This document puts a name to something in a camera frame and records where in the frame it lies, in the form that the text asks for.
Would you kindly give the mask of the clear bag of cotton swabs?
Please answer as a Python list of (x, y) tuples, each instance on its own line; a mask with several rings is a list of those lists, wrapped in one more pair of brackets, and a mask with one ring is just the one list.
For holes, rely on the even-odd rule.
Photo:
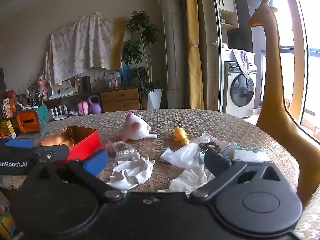
[(106, 147), (108, 152), (114, 156), (116, 161), (131, 160), (136, 154), (138, 154), (138, 151), (135, 148), (124, 141), (111, 142), (109, 140)]

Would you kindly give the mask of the white beige towel cloth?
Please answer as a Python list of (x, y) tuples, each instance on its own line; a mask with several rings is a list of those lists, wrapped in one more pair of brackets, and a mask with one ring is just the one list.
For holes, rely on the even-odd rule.
[(204, 164), (201, 164), (198, 167), (185, 169), (177, 178), (173, 179), (170, 182), (169, 191), (184, 192), (189, 195), (213, 179), (215, 176), (212, 172)]

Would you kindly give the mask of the yellow rubber chicken toy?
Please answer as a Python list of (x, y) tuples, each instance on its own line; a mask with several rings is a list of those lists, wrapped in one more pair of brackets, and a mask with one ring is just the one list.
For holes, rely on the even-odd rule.
[(188, 134), (181, 127), (176, 127), (174, 130), (174, 140), (179, 142), (182, 146), (187, 146), (189, 144)]

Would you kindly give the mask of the blue patterned face mask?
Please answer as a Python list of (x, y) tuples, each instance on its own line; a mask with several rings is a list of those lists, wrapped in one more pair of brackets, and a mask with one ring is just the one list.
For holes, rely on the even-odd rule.
[(206, 153), (214, 153), (218, 154), (226, 159), (232, 160), (234, 151), (237, 144), (232, 142), (228, 143), (218, 143), (218, 142), (208, 142), (199, 144), (199, 148), (201, 149), (201, 154), (204, 155)]

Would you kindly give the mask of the orange teal tissue organizer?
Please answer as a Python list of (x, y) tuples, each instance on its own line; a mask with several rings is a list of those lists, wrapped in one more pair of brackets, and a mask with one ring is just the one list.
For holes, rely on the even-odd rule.
[(23, 110), (16, 115), (18, 127), (22, 133), (39, 132), (43, 123), (48, 123), (49, 112), (44, 104), (37, 108)]

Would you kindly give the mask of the yellow orange carton box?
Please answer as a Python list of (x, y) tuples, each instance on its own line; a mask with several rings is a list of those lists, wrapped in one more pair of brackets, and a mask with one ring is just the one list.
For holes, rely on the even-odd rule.
[(4, 139), (16, 138), (16, 133), (10, 120), (1, 121), (1, 136)]

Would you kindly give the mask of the clear drinking glass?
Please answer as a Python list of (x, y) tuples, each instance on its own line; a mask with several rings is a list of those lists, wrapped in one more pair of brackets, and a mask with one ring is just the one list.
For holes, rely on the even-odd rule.
[(48, 122), (46, 120), (40, 120), (40, 133), (42, 135), (49, 134)]

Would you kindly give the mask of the red metal tin box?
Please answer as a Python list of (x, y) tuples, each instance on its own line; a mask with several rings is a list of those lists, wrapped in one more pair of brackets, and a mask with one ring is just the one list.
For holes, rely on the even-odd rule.
[(63, 162), (67, 162), (72, 159), (84, 160), (88, 158), (99, 150), (101, 143), (96, 129), (68, 126), (40, 141), (40, 145), (66, 145), (69, 148), (69, 156)]

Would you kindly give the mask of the white paper packet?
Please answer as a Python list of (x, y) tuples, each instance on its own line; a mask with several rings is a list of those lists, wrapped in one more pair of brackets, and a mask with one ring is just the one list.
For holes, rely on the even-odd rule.
[(233, 159), (245, 162), (264, 162), (269, 161), (269, 157), (263, 148), (236, 146)]

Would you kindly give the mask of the white wifi router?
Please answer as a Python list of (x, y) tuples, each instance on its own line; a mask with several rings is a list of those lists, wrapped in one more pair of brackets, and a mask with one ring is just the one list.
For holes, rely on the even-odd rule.
[(50, 109), (54, 121), (68, 118), (68, 109), (66, 105), (55, 106)]

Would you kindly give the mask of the white keyboard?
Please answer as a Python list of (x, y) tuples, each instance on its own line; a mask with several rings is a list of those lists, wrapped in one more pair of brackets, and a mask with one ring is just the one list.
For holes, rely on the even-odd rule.
[(58, 93), (58, 94), (53, 94), (49, 97), (49, 100), (54, 100), (54, 99), (59, 99), (59, 98), (65, 98), (68, 96), (73, 95), (74, 92), (70, 91), (70, 92), (64, 92), (64, 93)]

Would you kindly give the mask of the makeup brush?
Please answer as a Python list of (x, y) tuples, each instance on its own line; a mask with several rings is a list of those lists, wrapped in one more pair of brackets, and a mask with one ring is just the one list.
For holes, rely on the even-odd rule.
[(34, 98), (31, 96), (31, 93), (29, 92), (28, 89), (26, 89), (26, 93), (29, 95), (29, 98), (31, 99), (31, 101), (33, 102), (33, 104), (34, 104), (35, 106), (38, 106), (38, 104), (35, 102)]

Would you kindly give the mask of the white pink plush toy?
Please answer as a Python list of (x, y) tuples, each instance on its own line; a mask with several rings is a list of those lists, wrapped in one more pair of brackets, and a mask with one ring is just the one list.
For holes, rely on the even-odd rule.
[(120, 135), (122, 141), (157, 139), (157, 134), (152, 134), (149, 126), (140, 115), (129, 113), (123, 125), (123, 132)]

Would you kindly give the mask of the purple kettlebell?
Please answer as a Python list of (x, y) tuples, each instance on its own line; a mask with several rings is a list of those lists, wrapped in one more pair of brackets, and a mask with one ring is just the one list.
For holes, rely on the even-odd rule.
[(102, 112), (100, 106), (100, 98), (98, 95), (92, 95), (88, 98), (89, 101), (89, 111), (91, 114), (99, 114)]

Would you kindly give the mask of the pink doll figurine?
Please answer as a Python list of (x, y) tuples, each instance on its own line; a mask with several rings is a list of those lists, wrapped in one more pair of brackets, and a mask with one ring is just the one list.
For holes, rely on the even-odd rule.
[(39, 93), (43, 99), (48, 98), (48, 88), (47, 88), (47, 80), (44, 77), (44, 74), (40, 74), (37, 77), (37, 84), (39, 86)]

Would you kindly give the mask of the wooden drawer sideboard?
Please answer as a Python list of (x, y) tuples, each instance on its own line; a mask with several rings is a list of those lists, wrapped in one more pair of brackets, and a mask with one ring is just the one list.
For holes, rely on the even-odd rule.
[(48, 108), (50, 119), (53, 120), (51, 108), (66, 105), (69, 116), (79, 116), (78, 103), (86, 100), (92, 95), (98, 95), (102, 113), (116, 111), (139, 110), (141, 107), (139, 89), (132, 86), (121, 86), (118, 89), (101, 89), (90, 92), (77, 92), (65, 98), (46, 100), (44, 103)]

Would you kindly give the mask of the tall yellow giraffe figure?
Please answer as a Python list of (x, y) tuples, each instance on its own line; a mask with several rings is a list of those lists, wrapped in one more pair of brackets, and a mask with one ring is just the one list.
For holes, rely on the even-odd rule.
[(319, 143), (294, 120), (285, 106), (279, 30), (270, 0), (262, 0), (249, 26), (263, 27), (266, 37), (266, 72), (263, 106), (257, 126), (276, 140), (299, 164), (297, 194), (304, 206), (319, 188)]

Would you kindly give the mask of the black cylinder speaker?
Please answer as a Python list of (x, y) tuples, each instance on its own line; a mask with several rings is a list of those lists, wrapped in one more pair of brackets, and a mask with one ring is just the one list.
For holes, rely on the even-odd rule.
[(81, 83), (82, 83), (82, 90), (84, 92), (90, 92), (92, 90), (90, 76), (83, 76), (81, 78)]

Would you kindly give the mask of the white front-load washing machine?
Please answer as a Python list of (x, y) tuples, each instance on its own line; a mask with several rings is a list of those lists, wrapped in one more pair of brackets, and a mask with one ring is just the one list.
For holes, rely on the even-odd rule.
[(245, 77), (231, 49), (222, 50), (223, 62), (223, 103), (224, 113), (248, 118), (253, 115), (257, 65), (255, 54), (246, 52), (249, 77)]

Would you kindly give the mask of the yellow curtain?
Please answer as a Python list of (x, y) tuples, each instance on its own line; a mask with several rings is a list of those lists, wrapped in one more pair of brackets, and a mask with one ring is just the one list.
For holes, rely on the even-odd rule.
[(203, 82), (199, 51), (199, 12), (197, 0), (185, 0), (188, 42), (189, 103), (192, 109), (203, 109)]

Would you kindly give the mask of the clear jar with figurines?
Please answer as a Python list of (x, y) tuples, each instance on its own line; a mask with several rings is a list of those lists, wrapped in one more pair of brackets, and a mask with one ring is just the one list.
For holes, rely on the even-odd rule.
[(109, 89), (118, 89), (120, 86), (120, 73), (105, 72), (105, 82)]

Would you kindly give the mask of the white geometric planter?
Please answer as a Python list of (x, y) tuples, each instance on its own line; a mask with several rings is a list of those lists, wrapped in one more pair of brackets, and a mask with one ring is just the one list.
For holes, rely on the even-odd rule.
[(162, 99), (162, 89), (155, 89), (148, 94), (147, 109), (159, 109)]

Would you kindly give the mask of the blue toy on sideboard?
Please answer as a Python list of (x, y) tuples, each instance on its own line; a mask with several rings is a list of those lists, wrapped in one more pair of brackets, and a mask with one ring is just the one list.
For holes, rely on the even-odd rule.
[(127, 86), (131, 84), (131, 68), (129, 65), (125, 65), (120, 68), (118, 73), (120, 74), (121, 85)]

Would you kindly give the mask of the cloth on washing machine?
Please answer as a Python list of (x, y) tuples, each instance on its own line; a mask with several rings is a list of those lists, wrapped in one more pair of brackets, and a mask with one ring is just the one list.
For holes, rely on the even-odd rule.
[(245, 50), (232, 49), (234, 57), (243, 75), (248, 78), (250, 74), (249, 60)]

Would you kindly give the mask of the potted green tree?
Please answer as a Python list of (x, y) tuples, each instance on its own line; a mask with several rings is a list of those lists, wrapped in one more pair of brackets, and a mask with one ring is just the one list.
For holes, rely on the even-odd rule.
[(159, 29), (142, 10), (133, 11), (125, 27), (132, 37), (123, 44), (122, 61), (131, 67), (140, 95), (148, 95), (158, 88), (152, 82), (151, 48)]

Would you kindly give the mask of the beige standing air conditioner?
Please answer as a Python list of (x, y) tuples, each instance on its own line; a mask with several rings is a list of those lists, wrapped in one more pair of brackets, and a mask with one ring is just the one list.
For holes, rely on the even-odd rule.
[(180, 0), (158, 0), (163, 18), (169, 108), (184, 108), (185, 58)]

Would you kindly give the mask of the white picture frame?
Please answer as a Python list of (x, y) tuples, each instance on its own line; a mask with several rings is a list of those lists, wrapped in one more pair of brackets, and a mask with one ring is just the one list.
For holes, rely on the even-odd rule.
[(60, 88), (60, 93), (67, 93), (67, 92), (77, 93), (78, 90), (79, 90), (78, 81), (77, 81), (76, 77), (71, 77), (70, 79), (67, 79), (62, 82), (62, 87)]

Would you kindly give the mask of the floral cloth on wall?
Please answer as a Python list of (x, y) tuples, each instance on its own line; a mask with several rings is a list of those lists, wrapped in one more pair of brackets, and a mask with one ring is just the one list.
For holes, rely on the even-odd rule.
[(99, 12), (62, 25), (50, 36), (44, 77), (54, 86), (92, 68), (121, 67), (126, 18), (107, 20)]

